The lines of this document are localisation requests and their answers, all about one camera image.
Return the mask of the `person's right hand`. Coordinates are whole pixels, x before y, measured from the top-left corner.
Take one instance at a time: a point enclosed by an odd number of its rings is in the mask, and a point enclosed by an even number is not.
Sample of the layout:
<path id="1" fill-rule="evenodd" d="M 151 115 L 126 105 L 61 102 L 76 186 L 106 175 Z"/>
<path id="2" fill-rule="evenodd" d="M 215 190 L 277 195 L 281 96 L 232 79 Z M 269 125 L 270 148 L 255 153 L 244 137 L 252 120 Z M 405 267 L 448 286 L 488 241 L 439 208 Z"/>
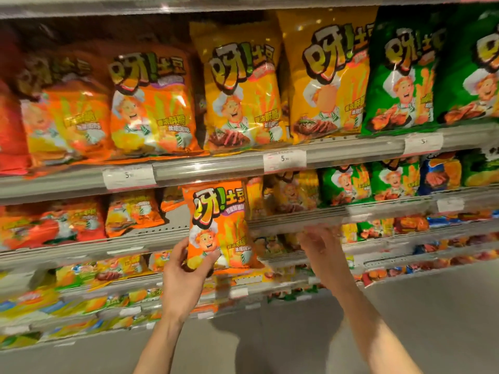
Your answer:
<path id="1" fill-rule="evenodd" d="M 315 276 L 333 294 L 355 288 L 343 249 L 302 249 Z"/>

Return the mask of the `person's left hand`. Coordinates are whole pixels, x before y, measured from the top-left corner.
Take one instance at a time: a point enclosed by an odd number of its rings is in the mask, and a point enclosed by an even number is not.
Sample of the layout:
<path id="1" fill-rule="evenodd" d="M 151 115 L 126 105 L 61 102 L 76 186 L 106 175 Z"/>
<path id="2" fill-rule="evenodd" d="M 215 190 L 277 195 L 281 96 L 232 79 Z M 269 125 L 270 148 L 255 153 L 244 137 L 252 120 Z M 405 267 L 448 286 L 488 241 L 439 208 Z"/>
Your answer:
<path id="1" fill-rule="evenodd" d="M 188 242 L 177 243 L 164 266 L 162 318 L 186 320 L 200 299 L 206 277 L 191 277 L 193 271 L 184 270 Z"/>

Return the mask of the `small orange snack bag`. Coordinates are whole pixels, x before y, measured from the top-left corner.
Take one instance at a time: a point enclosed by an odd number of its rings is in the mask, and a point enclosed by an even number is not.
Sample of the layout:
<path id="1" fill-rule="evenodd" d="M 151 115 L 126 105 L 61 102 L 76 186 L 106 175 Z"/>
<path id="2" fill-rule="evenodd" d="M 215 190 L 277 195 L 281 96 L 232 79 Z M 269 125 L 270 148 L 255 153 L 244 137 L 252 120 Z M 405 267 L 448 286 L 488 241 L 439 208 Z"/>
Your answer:
<path id="1" fill-rule="evenodd" d="M 105 221 L 105 232 L 109 238 L 120 237 L 130 230 L 164 224 L 154 189 L 120 192 L 109 198 Z"/>
<path id="2" fill-rule="evenodd" d="M 184 185 L 182 193 L 190 211 L 187 268 L 196 270 L 216 250 L 221 255 L 214 264 L 215 274 L 261 267 L 246 222 L 244 180 Z"/>

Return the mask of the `person's left forearm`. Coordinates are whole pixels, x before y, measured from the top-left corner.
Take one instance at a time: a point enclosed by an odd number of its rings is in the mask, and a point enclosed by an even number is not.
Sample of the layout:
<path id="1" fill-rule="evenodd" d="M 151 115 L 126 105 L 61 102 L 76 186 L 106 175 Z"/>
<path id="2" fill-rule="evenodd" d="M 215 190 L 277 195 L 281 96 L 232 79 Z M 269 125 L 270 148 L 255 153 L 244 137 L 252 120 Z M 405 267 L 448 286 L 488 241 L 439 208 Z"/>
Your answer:
<path id="1" fill-rule="evenodd" d="M 185 320 L 158 321 L 132 374 L 170 374 L 177 342 Z"/>

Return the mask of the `grey metal shelf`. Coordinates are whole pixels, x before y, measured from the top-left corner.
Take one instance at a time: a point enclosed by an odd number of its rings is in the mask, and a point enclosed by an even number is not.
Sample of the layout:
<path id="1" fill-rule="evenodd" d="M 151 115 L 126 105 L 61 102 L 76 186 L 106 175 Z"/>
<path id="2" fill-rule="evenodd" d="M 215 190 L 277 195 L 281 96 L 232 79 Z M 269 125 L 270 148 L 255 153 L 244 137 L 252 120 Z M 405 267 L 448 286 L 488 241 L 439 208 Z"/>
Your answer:
<path id="1" fill-rule="evenodd" d="M 475 254 L 480 250 L 496 249 L 499 243 L 466 244 L 462 247 L 451 247 L 445 250 L 414 254 L 415 247 L 440 240 L 458 240 L 465 237 L 499 232 L 499 218 L 472 221 L 449 225 L 428 230 L 426 232 L 397 235 L 383 239 L 370 239 L 354 244 L 346 244 L 343 249 L 351 266 L 352 273 L 361 275 L 364 272 L 387 269 L 389 267 L 406 266 L 413 262 L 447 258 L 456 254 Z M 295 251 L 275 257 L 267 261 L 267 267 L 246 271 L 235 275 L 212 275 L 207 280 L 208 294 L 202 299 L 222 297 L 242 297 L 245 293 L 229 288 L 249 288 L 249 293 L 273 291 L 280 286 L 298 286 L 301 283 L 317 283 L 318 280 L 309 280 L 312 276 L 304 270 L 295 269 L 290 274 L 283 270 L 297 265 L 308 264 L 309 260 L 303 251 Z M 99 286 L 85 285 L 75 288 L 60 289 L 61 297 L 65 300 L 94 299 L 111 294 L 129 293 L 139 289 L 158 288 L 161 285 L 161 274 L 149 273 L 139 277 L 121 278 Z"/>
<path id="2" fill-rule="evenodd" d="M 441 151 L 472 149 L 499 142 L 499 123 L 492 119 L 468 125 L 445 127 L 436 132 L 442 132 L 444 135 Z M 309 144 L 277 150 L 306 150 L 306 169 L 318 169 L 402 157 L 405 136 L 322 138 Z M 246 151 L 227 157 L 195 156 L 141 164 L 152 164 L 157 182 L 156 187 L 165 187 L 264 175 L 263 154 L 277 150 Z M 109 191 L 104 185 L 103 169 L 117 166 L 125 165 L 71 169 L 34 179 L 20 176 L 0 177 L 0 205 L 128 191 Z"/>
<path id="3" fill-rule="evenodd" d="M 289 214 L 278 214 L 249 221 L 252 237 L 298 232 L 315 224 L 348 224 L 374 219 L 437 214 L 436 200 L 457 196 L 465 200 L 464 212 L 499 208 L 499 184 L 485 187 L 461 188 L 393 201 L 367 202 L 317 208 Z M 130 231 L 121 237 L 54 247 L 21 249 L 0 252 L 0 271 L 23 269 L 51 269 L 68 264 L 165 250 L 188 235 L 190 213 L 186 205 L 172 211 L 170 223 L 147 229 Z"/>
<path id="4" fill-rule="evenodd" d="M 499 0 L 0 0 L 0 20 L 497 1 Z"/>

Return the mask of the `small yellow snack bag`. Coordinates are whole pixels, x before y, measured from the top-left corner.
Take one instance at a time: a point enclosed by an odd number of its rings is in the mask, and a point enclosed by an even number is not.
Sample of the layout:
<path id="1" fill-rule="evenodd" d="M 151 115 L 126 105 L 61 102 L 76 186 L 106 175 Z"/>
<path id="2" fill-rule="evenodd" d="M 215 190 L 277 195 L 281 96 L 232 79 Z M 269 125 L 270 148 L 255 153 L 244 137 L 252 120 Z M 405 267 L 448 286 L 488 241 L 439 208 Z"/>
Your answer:
<path id="1" fill-rule="evenodd" d="M 311 211 L 320 202 L 319 178 L 315 169 L 253 176 L 246 181 L 246 195 L 249 220 Z"/>

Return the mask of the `small green snack bag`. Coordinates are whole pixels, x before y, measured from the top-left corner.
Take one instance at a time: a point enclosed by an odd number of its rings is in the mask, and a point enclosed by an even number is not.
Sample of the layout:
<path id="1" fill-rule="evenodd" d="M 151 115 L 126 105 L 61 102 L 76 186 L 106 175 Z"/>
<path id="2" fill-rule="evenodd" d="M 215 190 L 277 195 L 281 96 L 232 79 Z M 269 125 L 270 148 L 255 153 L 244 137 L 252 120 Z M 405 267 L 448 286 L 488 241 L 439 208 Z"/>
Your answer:
<path id="1" fill-rule="evenodd" d="M 499 145 L 459 151 L 463 187 L 499 183 Z"/>
<path id="2" fill-rule="evenodd" d="M 319 180 L 324 206 L 373 201 L 370 173 L 364 163 L 321 169 Z"/>
<path id="3" fill-rule="evenodd" d="M 420 157 L 403 157 L 368 163 L 372 196 L 390 201 L 417 194 L 420 186 Z"/>

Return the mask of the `white price tag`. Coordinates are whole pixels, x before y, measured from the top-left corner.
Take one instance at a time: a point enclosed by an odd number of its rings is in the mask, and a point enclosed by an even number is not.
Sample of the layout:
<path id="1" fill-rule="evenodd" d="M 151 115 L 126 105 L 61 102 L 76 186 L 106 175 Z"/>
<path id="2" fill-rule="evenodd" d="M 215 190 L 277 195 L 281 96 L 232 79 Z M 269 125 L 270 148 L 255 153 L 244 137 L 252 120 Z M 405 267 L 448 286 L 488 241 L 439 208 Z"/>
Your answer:
<path id="1" fill-rule="evenodd" d="M 411 133 L 404 138 L 402 157 L 426 155 L 440 151 L 444 144 L 442 132 Z"/>
<path id="2" fill-rule="evenodd" d="M 307 168 L 307 152 L 301 149 L 269 151 L 263 154 L 264 174 Z"/>
<path id="3" fill-rule="evenodd" d="M 457 196 L 447 196 L 436 200 L 438 213 L 459 213 L 465 208 L 465 200 Z"/>
<path id="4" fill-rule="evenodd" d="M 102 171 L 103 182 L 109 191 L 122 191 L 157 186 L 152 164 L 117 166 Z"/>

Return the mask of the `row of mixed snack packets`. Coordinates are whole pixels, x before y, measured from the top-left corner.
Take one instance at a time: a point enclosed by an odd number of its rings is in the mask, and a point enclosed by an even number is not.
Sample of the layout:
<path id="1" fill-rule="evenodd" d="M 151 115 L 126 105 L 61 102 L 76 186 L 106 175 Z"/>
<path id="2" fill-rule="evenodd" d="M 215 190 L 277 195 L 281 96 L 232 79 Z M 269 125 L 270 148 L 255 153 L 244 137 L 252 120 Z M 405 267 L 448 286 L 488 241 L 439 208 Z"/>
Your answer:
<path id="1" fill-rule="evenodd" d="M 55 270 L 55 288 L 59 290 L 85 286 L 100 288 L 112 282 L 159 273 L 170 259 L 171 252 L 169 249 L 150 254 L 62 266 Z"/>
<path id="2" fill-rule="evenodd" d="M 24 348 L 98 333 L 151 325 L 161 318 L 161 288 L 133 290 L 99 297 L 55 301 L 31 309 L 0 305 L 0 351 Z"/>
<path id="3" fill-rule="evenodd" d="M 485 209 L 446 215 L 423 216 L 422 214 L 417 214 L 413 216 L 375 219 L 342 225 L 341 239 L 343 244 L 350 244 L 368 239 L 424 232 L 441 227 L 490 219 L 499 219 L 499 209 Z"/>
<path id="4" fill-rule="evenodd" d="M 371 260 L 364 262 L 359 256 L 347 258 L 355 282 L 363 287 L 399 276 L 499 260 L 499 231 L 444 239 L 369 257 Z"/>

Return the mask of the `small blue snack bag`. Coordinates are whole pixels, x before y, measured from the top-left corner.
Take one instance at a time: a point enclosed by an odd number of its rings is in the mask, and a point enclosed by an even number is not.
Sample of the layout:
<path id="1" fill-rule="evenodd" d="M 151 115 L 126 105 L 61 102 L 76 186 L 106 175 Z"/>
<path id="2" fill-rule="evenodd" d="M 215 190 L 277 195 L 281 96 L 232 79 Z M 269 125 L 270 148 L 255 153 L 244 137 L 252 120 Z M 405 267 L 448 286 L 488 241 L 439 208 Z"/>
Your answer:
<path id="1" fill-rule="evenodd" d="M 462 164 L 456 151 L 421 156 L 418 195 L 455 190 L 461 187 Z"/>

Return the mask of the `large yellow snack bag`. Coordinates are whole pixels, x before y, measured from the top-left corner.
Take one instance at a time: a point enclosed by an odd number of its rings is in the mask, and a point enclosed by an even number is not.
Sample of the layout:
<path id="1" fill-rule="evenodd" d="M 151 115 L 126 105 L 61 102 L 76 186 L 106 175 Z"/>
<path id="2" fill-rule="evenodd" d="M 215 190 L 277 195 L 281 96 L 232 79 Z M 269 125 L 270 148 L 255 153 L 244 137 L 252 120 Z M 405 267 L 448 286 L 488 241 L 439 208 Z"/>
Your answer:
<path id="1" fill-rule="evenodd" d="M 379 6 L 276 12 L 290 68 L 293 144 L 357 135 L 370 74 L 369 44 Z"/>
<path id="2" fill-rule="evenodd" d="M 204 150 L 230 155 L 287 143 L 277 77 L 282 48 L 277 24 L 192 21 L 189 29 L 203 64 Z"/>

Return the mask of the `small red-orange snack bag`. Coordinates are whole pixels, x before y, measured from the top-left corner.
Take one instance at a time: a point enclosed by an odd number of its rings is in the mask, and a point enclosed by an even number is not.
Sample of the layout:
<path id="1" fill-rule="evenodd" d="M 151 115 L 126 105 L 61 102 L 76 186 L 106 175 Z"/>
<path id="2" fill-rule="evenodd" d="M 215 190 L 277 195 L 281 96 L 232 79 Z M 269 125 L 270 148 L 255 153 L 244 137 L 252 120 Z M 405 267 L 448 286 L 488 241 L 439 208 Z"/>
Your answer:
<path id="1" fill-rule="evenodd" d="M 0 206 L 0 252 L 105 238 L 94 196 Z"/>

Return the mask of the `large orange snack bag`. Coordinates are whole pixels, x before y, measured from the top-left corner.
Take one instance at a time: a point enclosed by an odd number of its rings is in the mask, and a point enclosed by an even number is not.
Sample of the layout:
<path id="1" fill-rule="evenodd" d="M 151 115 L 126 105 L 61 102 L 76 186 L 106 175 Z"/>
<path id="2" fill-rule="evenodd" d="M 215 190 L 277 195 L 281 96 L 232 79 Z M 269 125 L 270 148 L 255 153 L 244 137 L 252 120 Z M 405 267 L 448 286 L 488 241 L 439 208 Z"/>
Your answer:
<path id="1" fill-rule="evenodd" d="M 159 43 L 109 43 L 102 48 L 114 86 L 111 137 L 124 157 L 202 152 L 189 58 Z"/>
<path id="2" fill-rule="evenodd" d="M 25 57 L 16 87 L 36 169 L 100 163 L 113 156 L 106 79 L 104 64 L 93 52 L 58 49 Z"/>

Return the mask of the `large green snack bag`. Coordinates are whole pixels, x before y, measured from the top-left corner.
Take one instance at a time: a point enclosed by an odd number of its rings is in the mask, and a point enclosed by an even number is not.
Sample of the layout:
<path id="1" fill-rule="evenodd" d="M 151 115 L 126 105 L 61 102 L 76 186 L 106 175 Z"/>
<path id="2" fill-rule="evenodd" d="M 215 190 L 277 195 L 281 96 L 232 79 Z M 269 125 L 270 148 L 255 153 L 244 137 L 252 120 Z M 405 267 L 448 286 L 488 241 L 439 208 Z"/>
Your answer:
<path id="1" fill-rule="evenodd" d="M 434 84 L 437 121 L 499 121 L 499 3 L 458 5 L 446 28 Z"/>
<path id="2" fill-rule="evenodd" d="M 446 35 L 437 7 L 379 8 L 369 45 L 362 136 L 428 132 L 438 127 L 433 87 Z"/>

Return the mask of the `large red snack bag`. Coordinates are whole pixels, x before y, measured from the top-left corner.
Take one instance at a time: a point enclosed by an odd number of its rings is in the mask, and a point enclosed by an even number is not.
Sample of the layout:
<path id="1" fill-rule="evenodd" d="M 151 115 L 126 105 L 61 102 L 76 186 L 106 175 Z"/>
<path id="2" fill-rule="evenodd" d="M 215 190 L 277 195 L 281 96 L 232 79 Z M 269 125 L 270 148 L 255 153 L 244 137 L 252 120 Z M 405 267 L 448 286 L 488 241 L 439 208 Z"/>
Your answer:
<path id="1" fill-rule="evenodd" d="M 0 175 L 23 176 L 30 166 L 20 102 L 0 79 Z"/>

